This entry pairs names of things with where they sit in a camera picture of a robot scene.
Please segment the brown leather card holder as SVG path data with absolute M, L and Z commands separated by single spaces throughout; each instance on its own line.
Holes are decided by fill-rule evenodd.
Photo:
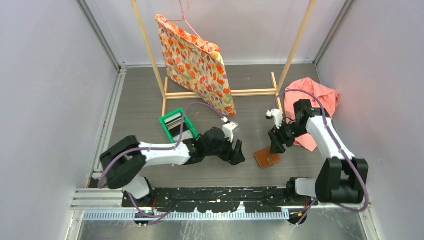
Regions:
M 265 148 L 253 154 L 254 159 L 261 169 L 272 167 L 282 161 L 279 154 L 271 154 L 271 148 Z

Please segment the green plastic card bin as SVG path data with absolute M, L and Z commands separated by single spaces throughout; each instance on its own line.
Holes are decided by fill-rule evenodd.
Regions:
M 199 136 L 189 117 L 186 115 L 183 118 L 183 113 L 184 109 L 180 107 L 159 118 L 159 122 L 171 143 L 176 143 L 180 137 L 182 137 L 182 140 L 186 140 L 197 139 Z

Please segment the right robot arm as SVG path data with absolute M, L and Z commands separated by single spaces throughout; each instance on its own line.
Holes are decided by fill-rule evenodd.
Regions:
M 286 184 L 287 202 L 299 205 L 310 197 L 322 203 L 360 204 L 366 196 L 367 161 L 346 148 L 325 109 L 313 107 L 309 99 L 300 99 L 294 103 L 294 112 L 295 119 L 289 123 L 279 109 L 266 112 L 266 118 L 274 120 L 274 127 L 268 131 L 270 154 L 285 153 L 297 138 L 309 134 L 324 163 L 317 178 L 290 178 Z

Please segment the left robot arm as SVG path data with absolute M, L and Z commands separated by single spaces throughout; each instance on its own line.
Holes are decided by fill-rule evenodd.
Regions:
M 246 160 L 242 144 L 241 140 L 231 142 L 218 127 L 175 144 L 151 144 L 129 135 L 100 156 L 103 172 L 98 188 L 122 189 L 134 204 L 148 207 L 154 192 L 149 180 L 140 176 L 141 170 L 161 165 L 194 165 L 211 156 L 236 166 Z

